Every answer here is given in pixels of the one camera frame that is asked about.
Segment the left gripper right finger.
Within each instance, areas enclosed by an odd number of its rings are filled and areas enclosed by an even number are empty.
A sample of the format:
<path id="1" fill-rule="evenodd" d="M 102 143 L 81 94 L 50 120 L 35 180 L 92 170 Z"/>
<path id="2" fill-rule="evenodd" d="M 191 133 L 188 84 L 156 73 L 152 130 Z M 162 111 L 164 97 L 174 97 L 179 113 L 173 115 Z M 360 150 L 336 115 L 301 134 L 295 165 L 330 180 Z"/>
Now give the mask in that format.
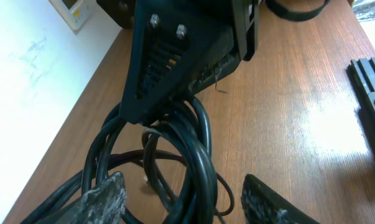
<path id="1" fill-rule="evenodd" d="M 241 203 L 247 223 L 319 224 L 252 174 L 244 178 Z"/>

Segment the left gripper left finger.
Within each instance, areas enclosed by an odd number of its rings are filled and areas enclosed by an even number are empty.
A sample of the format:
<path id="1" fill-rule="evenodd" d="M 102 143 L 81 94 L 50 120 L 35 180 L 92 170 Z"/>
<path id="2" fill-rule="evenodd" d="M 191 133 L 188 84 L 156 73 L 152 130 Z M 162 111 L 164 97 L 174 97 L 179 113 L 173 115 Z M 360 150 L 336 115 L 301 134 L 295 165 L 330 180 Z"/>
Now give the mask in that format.
<path id="1" fill-rule="evenodd" d="M 38 222 L 120 223 L 126 211 L 126 199 L 124 176 L 121 172 L 115 172 L 73 203 Z"/>

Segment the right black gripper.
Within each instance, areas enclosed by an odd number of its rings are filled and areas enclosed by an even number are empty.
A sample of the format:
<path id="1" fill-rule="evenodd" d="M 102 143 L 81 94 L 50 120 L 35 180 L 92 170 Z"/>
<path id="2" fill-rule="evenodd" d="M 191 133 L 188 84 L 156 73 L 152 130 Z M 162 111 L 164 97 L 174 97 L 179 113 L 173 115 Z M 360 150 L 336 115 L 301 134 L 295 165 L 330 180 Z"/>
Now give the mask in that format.
<path id="1" fill-rule="evenodd" d="M 133 28 L 120 117 L 151 124 L 173 99 L 233 73 L 257 50 L 260 1 L 97 0 L 123 29 Z"/>

